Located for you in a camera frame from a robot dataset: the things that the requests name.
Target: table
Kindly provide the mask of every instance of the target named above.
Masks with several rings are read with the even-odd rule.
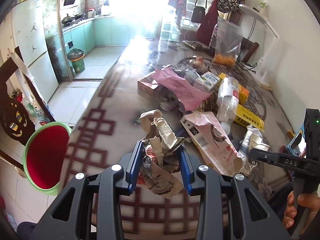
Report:
[[[137,88],[137,80],[154,67],[176,64],[197,54],[205,53],[172,49],[166,41],[135,38],[118,62],[109,70],[95,92],[80,121],[74,127],[61,170],[60,182],[65,185],[76,173],[93,175],[118,163],[121,156],[133,151],[136,142],[144,137],[138,120],[140,114],[159,108],[159,98]],[[210,62],[212,72],[224,72],[236,77],[250,91],[244,105],[265,121],[265,142],[277,151],[289,142],[286,135],[292,129],[272,92],[260,88],[255,80],[239,66],[229,69]],[[163,111],[163,117],[173,131],[182,129],[180,117],[173,111]],[[231,127],[240,136],[246,129],[237,124]],[[186,145],[188,152],[196,148]],[[264,164],[249,178],[268,199],[270,191],[277,191],[288,182],[286,172]],[[95,219],[96,203],[93,208]],[[190,239],[195,237],[199,211],[199,197],[190,197],[183,190],[171,199],[154,195],[137,187],[130,197],[122,196],[121,214],[127,239]]]

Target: black and white patterned bag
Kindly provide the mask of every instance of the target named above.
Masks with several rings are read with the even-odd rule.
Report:
[[[243,0],[219,0],[218,11],[222,13],[233,12],[238,10],[239,4],[243,3]]]

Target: human hand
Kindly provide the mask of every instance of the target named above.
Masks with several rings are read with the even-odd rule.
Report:
[[[294,195],[293,191],[288,195],[287,207],[284,211],[284,218],[282,220],[283,225],[288,229],[292,227],[294,218],[297,215],[297,209],[293,206]],[[315,216],[317,215],[320,208],[320,198],[314,194],[300,194],[298,197],[298,204],[302,207],[310,209],[310,213],[307,217],[306,223],[304,224],[300,234],[303,234],[308,226],[311,224]]]

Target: green rim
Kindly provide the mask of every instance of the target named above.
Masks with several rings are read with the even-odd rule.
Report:
[[[36,130],[32,135],[31,137],[29,138],[27,144],[26,144],[26,147],[24,149],[24,153],[23,153],[23,157],[22,157],[22,164],[23,164],[23,168],[24,168],[24,172],[27,176],[27,179],[29,180],[29,182],[31,183],[31,185],[33,187],[35,187],[37,190],[39,190],[40,192],[44,193],[44,194],[47,194],[47,195],[58,195],[59,193],[59,182],[52,188],[48,188],[48,189],[43,189],[43,188],[40,188],[39,186],[37,186],[33,180],[31,179],[30,175],[29,175],[29,172],[28,172],[28,168],[27,168],[27,152],[28,152],[28,149],[29,149],[29,145],[31,144],[31,142],[33,141],[33,139],[37,136],[38,133],[40,133],[42,130],[50,127],[50,126],[53,126],[53,125],[60,125],[62,127],[64,127],[66,129],[66,131],[68,132],[68,135],[71,134],[72,132],[72,129],[66,125],[65,123],[62,123],[62,122],[50,122],[50,123],[47,123],[46,125],[40,127],[38,130]]]

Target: white refrigerator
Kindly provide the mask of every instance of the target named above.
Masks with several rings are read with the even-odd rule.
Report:
[[[13,7],[0,25],[0,51],[5,62],[19,46],[39,92],[48,101],[59,84],[44,38],[42,10],[42,0],[26,0]],[[15,74],[10,81],[15,89],[23,91]]]

